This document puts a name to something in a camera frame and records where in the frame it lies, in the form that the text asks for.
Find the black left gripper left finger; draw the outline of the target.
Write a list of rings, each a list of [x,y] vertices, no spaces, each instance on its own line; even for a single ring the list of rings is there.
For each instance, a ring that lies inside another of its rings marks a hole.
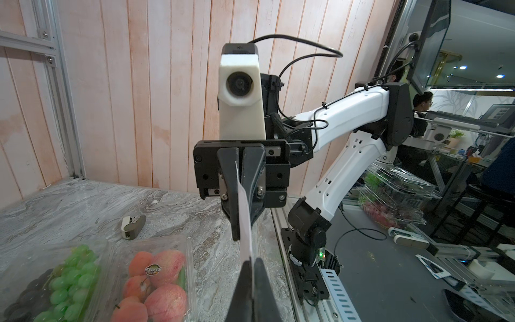
[[[253,317],[253,273],[252,264],[249,260],[245,261],[237,279],[229,310],[225,322],[247,322],[252,321]]]

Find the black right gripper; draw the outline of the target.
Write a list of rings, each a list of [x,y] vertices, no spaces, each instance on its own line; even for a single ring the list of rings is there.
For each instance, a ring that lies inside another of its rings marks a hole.
[[[240,158],[243,158],[241,184],[248,198],[253,225],[265,207],[286,205],[290,178],[289,154],[290,148],[285,140],[200,141],[195,145],[194,172],[201,198],[221,197],[224,191],[220,187],[219,174],[223,177],[227,198],[222,200],[222,208],[230,221],[233,241],[240,239]]]

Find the clear box of red apples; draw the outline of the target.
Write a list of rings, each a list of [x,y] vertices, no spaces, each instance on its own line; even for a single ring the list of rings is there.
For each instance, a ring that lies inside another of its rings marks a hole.
[[[158,275],[145,268],[159,264]],[[182,235],[115,247],[91,321],[196,321],[193,255]]]

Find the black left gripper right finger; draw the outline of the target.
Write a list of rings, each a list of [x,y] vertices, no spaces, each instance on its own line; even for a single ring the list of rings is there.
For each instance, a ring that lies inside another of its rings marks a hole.
[[[280,311],[272,291],[264,261],[257,258],[253,266],[253,319],[258,322],[281,322]]]

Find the clear box of grapes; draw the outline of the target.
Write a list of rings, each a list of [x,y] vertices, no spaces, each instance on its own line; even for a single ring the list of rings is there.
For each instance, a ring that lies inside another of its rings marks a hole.
[[[96,321],[113,252],[107,240],[22,252],[1,271],[1,320]]]

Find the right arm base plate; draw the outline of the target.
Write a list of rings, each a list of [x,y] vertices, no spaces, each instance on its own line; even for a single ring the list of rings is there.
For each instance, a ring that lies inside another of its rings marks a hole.
[[[316,305],[321,300],[329,299],[330,293],[324,281],[322,270],[333,270],[335,275],[338,275],[341,272],[338,257],[328,249],[321,248],[312,266],[309,264],[299,266],[290,256],[291,245],[295,240],[294,231],[282,228],[280,233],[286,249],[286,262],[292,271],[297,297],[300,300],[305,300],[310,305]]]

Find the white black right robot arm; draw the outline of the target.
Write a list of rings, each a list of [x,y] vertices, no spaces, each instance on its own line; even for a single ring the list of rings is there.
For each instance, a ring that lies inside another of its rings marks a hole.
[[[318,140],[309,144],[311,151],[343,134],[349,134],[349,141],[326,175],[288,214],[294,232],[288,255],[291,264],[301,268],[316,263],[336,209],[367,167],[408,138],[413,124],[409,85],[360,87],[317,110],[317,115],[328,125],[315,132]],[[194,171],[200,196],[221,199],[234,240],[242,236],[243,219],[254,222],[264,209],[285,206],[290,170],[301,163],[297,151],[286,139],[196,144]]]

